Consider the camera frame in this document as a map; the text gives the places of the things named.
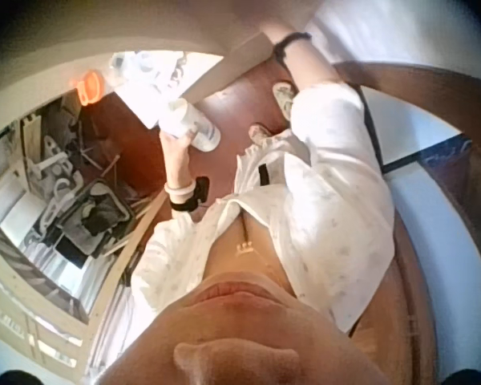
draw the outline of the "black bracelet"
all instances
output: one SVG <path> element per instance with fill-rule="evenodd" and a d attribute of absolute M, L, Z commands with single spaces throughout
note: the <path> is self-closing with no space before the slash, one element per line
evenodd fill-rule
<path fill-rule="evenodd" d="M 196 187 L 192 193 L 192 197 L 187 199 L 184 203 L 171 203 L 171 208 L 175 211 L 192 212 L 198 208 L 199 203 L 207 201 L 208 187 L 210 180 L 206 176 L 199 176 L 196 178 Z"/>
<path fill-rule="evenodd" d="M 274 57 L 276 58 L 276 61 L 279 62 L 280 65 L 283 66 L 284 69 L 287 71 L 289 70 L 287 68 L 287 65 L 285 64 L 285 48 L 293 41 L 295 40 L 300 40 L 300 39 L 306 39 L 310 40 L 312 38 L 312 35 L 309 34 L 308 32 L 293 32 L 292 34 L 287 35 L 283 40 L 281 40 L 279 43 L 274 45 L 273 48 L 273 54 Z"/>

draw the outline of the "white shoe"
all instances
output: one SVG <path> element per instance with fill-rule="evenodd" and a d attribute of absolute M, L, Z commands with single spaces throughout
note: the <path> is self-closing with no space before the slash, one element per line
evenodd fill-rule
<path fill-rule="evenodd" d="M 264 139 L 273 136 L 273 134 L 271 134 L 271 132 L 264 125 L 259 123 L 252 124 L 249 127 L 248 134 L 251 141 L 258 146 L 261 145 Z"/>
<path fill-rule="evenodd" d="M 296 92 L 292 87 L 292 84 L 287 82 L 279 82 L 273 85 L 273 95 L 276 99 L 278 106 L 280 106 L 281 113 L 290 121 L 290 110 L 292 109 L 293 99 L 296 96 Z"/>

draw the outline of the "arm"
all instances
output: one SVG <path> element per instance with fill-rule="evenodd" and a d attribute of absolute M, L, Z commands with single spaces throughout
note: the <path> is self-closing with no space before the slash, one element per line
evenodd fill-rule
<path fill-rule="evenodd" d="M 160 143 L 164 153 L 164 167 L 166 168 L 166 178 L 168 187 L 172 189 L 186 188 L 192 184 L 194 178 L 189 171 L 188 147 L 196 136 L 195 132 L 188 132 L 185 136 L 177 139 L 163 131 L 160 132 Z M 182 204 L 192 197 L 192 192 L 185 195 L 169 195 L 173 203 Z M 173 218 L 179 212 L 172 210 Z M 203 216 L 203 210 L 198 208 L 191 214 L 194 221 L 199 221 Z"/>
<path fill-rule="evenodd" d="M 277 44 L 287 35 L 296 32 L 283 22 L 267 21 L 261 24 L 262 32 L 272 44 Z M 289 68 L 297 88 L 304 90 L 319 83 L 341 83 L 333 66 L 307 40 L 297 40 L 285 49 L 285 64 Z"/>

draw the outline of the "white wall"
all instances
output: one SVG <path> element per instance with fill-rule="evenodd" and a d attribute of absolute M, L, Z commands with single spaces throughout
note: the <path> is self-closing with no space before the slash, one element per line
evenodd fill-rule
<path fill-rule="evenodd" d="M 374 121 L 383 164 L 434 146 L 460 131 L 431 113 L 371 88 L 362 87 Z"/>
<path fill-rule="evenodd" d="M 481 371 L 481 256 L 442 190 L 417 163 L 386 175 L 428 286 L 439 380 Z"/>
<path fill-rule="evenodd" d="M 308 26 L 334 62 L 411 63 L 481 78 L 481 27 L 451 0 L 326 0 Z"/>
<path fill-rule="evenodd" d="M 12 347 L 0 340 L 0 374 L 4 371 L 26 371 L 38 377 L 45 385 L 71 385 L 72 382 L 54 375 L 27 357 L 19 354 Z"/>

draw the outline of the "wrist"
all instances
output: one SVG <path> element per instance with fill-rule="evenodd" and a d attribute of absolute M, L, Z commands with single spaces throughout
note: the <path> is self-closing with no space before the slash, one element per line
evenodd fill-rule
<path fill-rule="evenodd" d="M 168 187 L 173 189 L 186 188 L 191 185 L 192 177 L 188 168 L 166 170 Z"/>

